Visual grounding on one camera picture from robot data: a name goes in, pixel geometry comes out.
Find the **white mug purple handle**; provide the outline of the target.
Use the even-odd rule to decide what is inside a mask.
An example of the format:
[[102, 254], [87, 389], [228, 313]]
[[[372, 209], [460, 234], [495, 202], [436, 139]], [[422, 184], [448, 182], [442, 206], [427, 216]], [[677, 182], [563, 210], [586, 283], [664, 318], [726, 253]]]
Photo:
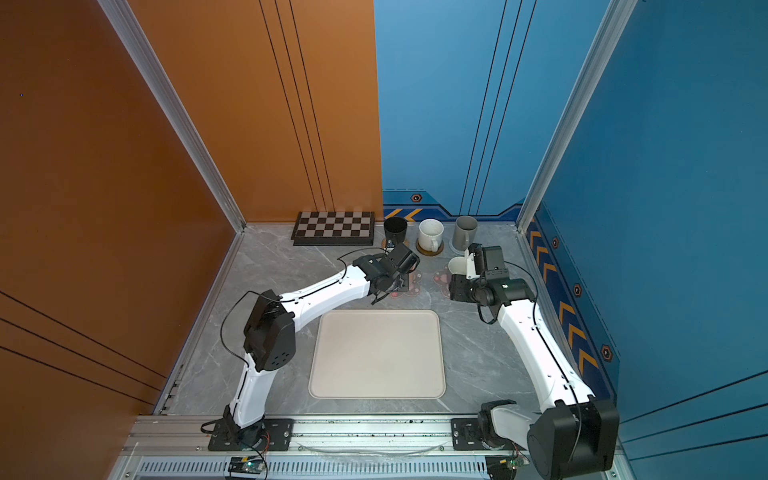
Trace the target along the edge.
[[448, 270], [452, 275], [466, 276], [468, 272], [468, 259], [463, 256], [451, 258], [448, 263]]

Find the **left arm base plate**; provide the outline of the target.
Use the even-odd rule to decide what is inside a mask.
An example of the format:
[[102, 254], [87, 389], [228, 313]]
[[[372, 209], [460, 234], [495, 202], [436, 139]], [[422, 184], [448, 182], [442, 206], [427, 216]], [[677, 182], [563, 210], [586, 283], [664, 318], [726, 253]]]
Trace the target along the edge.
[[294, 421], [290, 418], [266, 418], [249, 427], [230, 428], [224, 419], [206, 422], [201, 432], [208, 438], [212, 452], [258, 451], [284, 452], [289, 449]]

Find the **grey mug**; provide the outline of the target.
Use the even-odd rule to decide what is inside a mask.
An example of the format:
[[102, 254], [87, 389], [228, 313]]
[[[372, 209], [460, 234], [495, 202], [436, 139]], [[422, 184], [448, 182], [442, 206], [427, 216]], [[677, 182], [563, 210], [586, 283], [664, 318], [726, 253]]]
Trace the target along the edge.
[[474, 242], [479, 222], [472, 216], [460, 216], [455, 221], [451, 247], [456, 252], [464, 252]]

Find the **pink flower coaster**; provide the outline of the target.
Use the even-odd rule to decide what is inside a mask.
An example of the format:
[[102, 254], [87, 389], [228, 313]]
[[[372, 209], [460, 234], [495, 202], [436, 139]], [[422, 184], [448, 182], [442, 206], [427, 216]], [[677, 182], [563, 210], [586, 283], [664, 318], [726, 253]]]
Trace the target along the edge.
[[452, 279], [452, 273], [448, 267], [442, 268], [440, 271], [433, 275], [433, 281], [438, 286], [442, 295], [446, 298], [450, 297], [450, 282]]
[[399, 297], [418, 296], [421, 292], [421, 286], [420, 286], [421, 279], [422, 279], [422, 273], [419, 270], [414, 270], [410, 272], [407, 277], [403, 277], [401, 279], [401, 283], [394, 290], [399, 289], [399, 291], [402, 292], [402, 295]]

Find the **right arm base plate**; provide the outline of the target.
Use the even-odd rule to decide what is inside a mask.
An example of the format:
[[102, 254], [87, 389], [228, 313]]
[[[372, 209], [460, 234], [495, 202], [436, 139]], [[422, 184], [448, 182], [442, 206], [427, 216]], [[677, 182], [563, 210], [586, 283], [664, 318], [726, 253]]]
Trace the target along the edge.
[[477, 418], [453, 418], [450, 420], [452, 445], [455, 451], [482, 451], [484, 445]]

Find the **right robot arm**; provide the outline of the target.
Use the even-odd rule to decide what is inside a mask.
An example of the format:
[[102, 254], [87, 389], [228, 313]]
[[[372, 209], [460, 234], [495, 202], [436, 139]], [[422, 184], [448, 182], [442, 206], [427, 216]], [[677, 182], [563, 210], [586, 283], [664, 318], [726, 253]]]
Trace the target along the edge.
[[477, 432], [490, 449], [527, 452], [543, 479], [565, 479], [611, 469], [619, 413], [598, 399], [559, 348], [538, 306], [531, 278], [514, 278], [498, 246], [474, 243], [465, 272], [449, 284], [453, 301], [489, 309], [490, 324], [509, 336], [531, 378], [539, 408], [526, 412], [511, 400], [486, 402]]

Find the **woven rattan round coaster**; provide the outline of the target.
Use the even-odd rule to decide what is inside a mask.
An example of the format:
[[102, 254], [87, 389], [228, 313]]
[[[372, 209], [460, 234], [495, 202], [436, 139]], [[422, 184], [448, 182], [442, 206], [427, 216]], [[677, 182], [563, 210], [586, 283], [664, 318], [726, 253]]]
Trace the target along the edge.
[[382, 248], [383, 248], [385, 251], [387, 251], [387, 252], [389, 252], [389, 251], [393, 250], [393, 249], [394, 249], [395, 247], [397, 247], [398, 245], [405, 245], [407, 248], [409, 248], [409, 247], [410, 247], [410, 242], [409, 242], [408, 240], [405, 240], [404, 242], [395, 242], [395, 241], [393, 241], [393, 240], [390, 240], [390, 239], [384, 239], [384, 240], [381, 242], [381, 247], [382, 247]]

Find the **blue woven round coaster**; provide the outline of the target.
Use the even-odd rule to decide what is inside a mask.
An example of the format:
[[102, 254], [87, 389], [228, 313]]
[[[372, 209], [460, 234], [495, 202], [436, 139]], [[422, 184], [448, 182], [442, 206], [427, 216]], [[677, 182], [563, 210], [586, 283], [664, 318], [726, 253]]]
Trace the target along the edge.
[[449, 247], [452, 252], [454, 252], [457, 256], [463, 256], [468, 257], [469, 255], [472, 255], [474, 253], [474, 248], [472, 245], [470, 245], [468, 248], [460, 250], [457, 247], [454, 247], [452, 244], [449, 244]]

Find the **black mug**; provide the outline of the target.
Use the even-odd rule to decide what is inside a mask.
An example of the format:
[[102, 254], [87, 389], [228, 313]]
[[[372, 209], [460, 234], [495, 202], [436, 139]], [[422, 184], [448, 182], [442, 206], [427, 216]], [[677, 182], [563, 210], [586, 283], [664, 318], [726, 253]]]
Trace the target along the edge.
[[384, 228], [384, 248], [392, 249], [406, 241], [408, 221], [399, 216], [392, 216], [385, 219]]

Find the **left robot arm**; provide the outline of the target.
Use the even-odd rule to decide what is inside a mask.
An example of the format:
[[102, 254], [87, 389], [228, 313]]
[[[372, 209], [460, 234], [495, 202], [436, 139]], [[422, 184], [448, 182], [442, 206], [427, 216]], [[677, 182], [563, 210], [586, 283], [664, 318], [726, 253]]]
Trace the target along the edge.
[[377, 303], [399, 289], [420, 263], [400, 244], [362, 255], [308, 287], [279, 294], [255, 292], [256, 302], [243, 328], [243, 369], [233, 399], [214, 433], [227, 446], [244, 446], [266, 434], [266, 400], [277, 371], [296, 354], [296, 334], [311, 321], [349, 302], [371, 296]]

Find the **brown wooden round coaster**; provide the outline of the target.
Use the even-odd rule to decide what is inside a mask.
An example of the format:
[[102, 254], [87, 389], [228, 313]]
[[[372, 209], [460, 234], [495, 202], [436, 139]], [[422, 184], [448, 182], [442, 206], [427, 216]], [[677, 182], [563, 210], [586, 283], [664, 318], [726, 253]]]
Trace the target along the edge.
[[437, 255], [440, 255], [443, 252], [445, 247], [445, 242], [441, 242], [438, 246], [438, 249], [435, 251], [424, 249], [418, 241], [415, 242], [415, 246], [419, 254], [427, 257], [435, 257]]

